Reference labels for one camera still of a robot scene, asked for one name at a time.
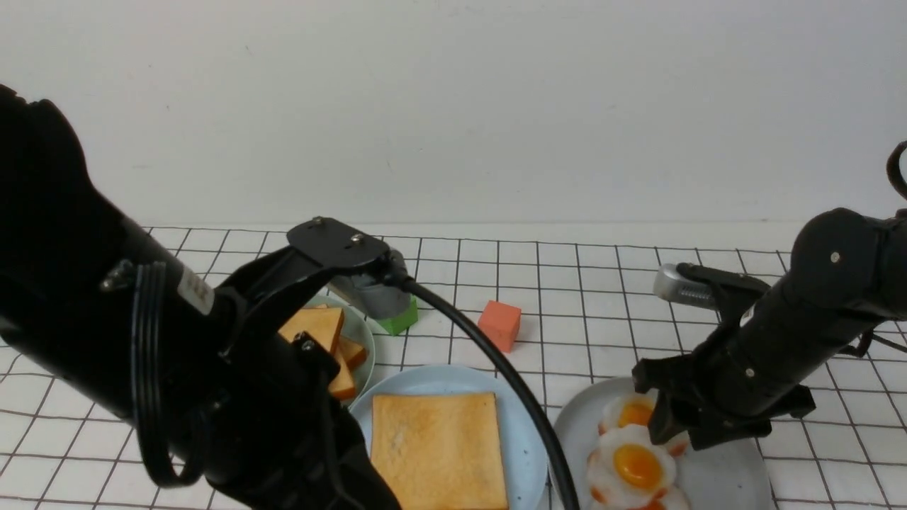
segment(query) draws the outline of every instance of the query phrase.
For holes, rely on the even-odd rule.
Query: egg yolk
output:
[[[618,427],[626,427],[631,423],[647,426],[651,417],[652,407],[648,402],[631,402],[620,410]]]
[[[624,482],[640,489],[654,489],[661,482],[661,464],[644,446],[618,447],[614,451],[614,470]]]

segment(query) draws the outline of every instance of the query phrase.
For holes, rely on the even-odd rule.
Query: white label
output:
[[[214,289],[185,266],[182,268],[180,286],[176,291],[202,315],[210,314],[214,308]]]
[[[755,313],[755,312],[756,312],[756,304],[753,304],[753,306],[749,307],[749,309],[747,311],[743,312],[743,315],[740,316],[740,327],[741,328],[743,327],[744,324],[746,324],[747,322],[749,322],[750,319],[753,318],[753,313]]]

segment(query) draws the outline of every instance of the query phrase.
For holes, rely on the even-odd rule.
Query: fried egg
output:
[[[587,461],[586,478],[598,503],[645,508],[668,493],[677,465],[667,450],[652,445],[645,426],[628,424],[599,436]]]
[[[687,495],[673,485],[664,497],[652,500],[648,506],[643,506],[639,510],[689,510],[689,501]]]
[[[656,390],[646,394],[628,393],[611,400],[602,409],[599,422],[599,435],[602,436],[609,430],[622,428],[630,424],[647,427],[655,409],[658,397]],[[672,456],[682,456],[689,446],[689,433],[681,432],[663,446]]]

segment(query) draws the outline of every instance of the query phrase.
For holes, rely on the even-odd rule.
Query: light blue plate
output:
[[[391,376],[350,406],[362,427],[366,447],[372,444],[372,398],[380,394],[444,395],[493,391],[498,401],[498,422],[504,480],[511,510],[535,510],[541,501],[548,474],[548,454],[529,413],[510,385],[479,370],[451,365],[410,368]]]

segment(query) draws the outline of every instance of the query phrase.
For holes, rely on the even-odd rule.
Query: green block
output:
[[[415,296],[409,301],[409,308],[393,319],[379,320],[378,324],[391,335],[397,336],[419,320],[419,308],[415,305]]]

